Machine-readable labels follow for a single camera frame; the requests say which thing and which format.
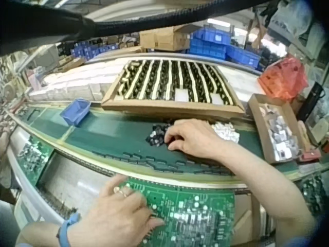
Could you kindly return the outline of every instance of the cardboard box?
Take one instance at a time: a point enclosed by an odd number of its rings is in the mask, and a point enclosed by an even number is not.
[[[201,27],[195,25],[179,25],[141,31],[140,45],[156,50],[183,50],[190,48],[190,33]]]
[[[115,99],[123,76],[122,71],[112,83],[105,94],[101,106],[105,110],[129,111],[136,114],[168,117],[168,118],[199,118],[206,120],[223,120],[232,117],[242,117],[245,114],[244,107],[235,94],[233,88],[222,74],[228,93],[234,105],[215,105],[200,102],[180,102],[173,100],[149,100],[149,99]]]
[[[61,60],[59,61],[59,65],[60,65],[60,66],[63,66],[64,64],[66,64],[66,63],[68,63],[68,62],[70,62],[70,61],[72,61],[72,60],[73,60],[72,55],[71,55],[71,56],[67,56],[66,58],[63,58],[63,59],[61,59]]]
[[[117,36],[117,35],[109,36],[109,37],[107,37],[106,42],[107,42],[108,45],[118,43],[119,42],[119,36]]]
[[[72,68],[79,67],[80,65],[84,64],[86,60],[84,58],[74,58],[72,61],[68,62],[67,64],[58,67],[54,70],[54,73],[64,73],[69,71]]]
[[[264,104],[268,104],[270,106],[274,106],[278,109],[280,115],[283,116],[285,123],[291,129],[293,135],[297,137],[298,146],[300,149],[304,150],[304,144],[302,135],[298,128],[297,119],[294,115],[294,112],[289,104],[289,102],[281,100],[279,98],[270,98],[266,95],[261,94],[253,94],[248,102],[249,107],[252,111],[254,120],[256,122],[256,126],[258,129],[258,133],[261,139],[263,153],[265,156],[265,160],[270,164],[278,163],[275,159],[275,154],[273,151],[273,145],[270,139],[270,135],[268,133],[269,126],[267,121],[264,119],[260,107],[264,106]]]

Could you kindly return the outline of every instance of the bracelet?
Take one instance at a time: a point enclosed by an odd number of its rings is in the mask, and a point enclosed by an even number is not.
[[[67,229],[69,226],[77,223],[79,221],[79,214],[74,213],[70,216],[70,218],[62,224],[62,226],[58,229],[58,233],[56,237],[58,238],[58,242],[60,247],[70,247],[70,243],[68,242],[67,238]]]

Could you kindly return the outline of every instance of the stacked blue crates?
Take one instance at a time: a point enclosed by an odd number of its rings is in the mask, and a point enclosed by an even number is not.
[[[75,58],[85,57],[86,60],[90,60],[101,53],[116,49],[119,49],[117,44],[98,47],[97,45],[90,45],[87,41],[83,41],[75,44],[74,49],[71,50],[71,54]]]
[[[231,44],[229,32],[204,27],[193,34],[190,54],[225,59],[227,45]]]
[[[239,47],[236,46],[228,46],[227,47],[227,60],[242,64],[242,65],[247,65],[252,68],[257,68],[260,56],[249,52],[247,50],[243,50]]]

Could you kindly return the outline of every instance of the red plastic bag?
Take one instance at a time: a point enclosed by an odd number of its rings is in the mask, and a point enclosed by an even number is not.
[[[304,65],[295,57],[270,65],[258,82],[268,96],[288,101],[308,85]]]

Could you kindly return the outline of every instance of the transistor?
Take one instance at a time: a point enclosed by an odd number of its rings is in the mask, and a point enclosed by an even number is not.
[[[156,125],[152,126],[152,132],[145,139],[151,146],[161,146],[165,143],[165,134],[171,124],[167,123],[165,125]]]

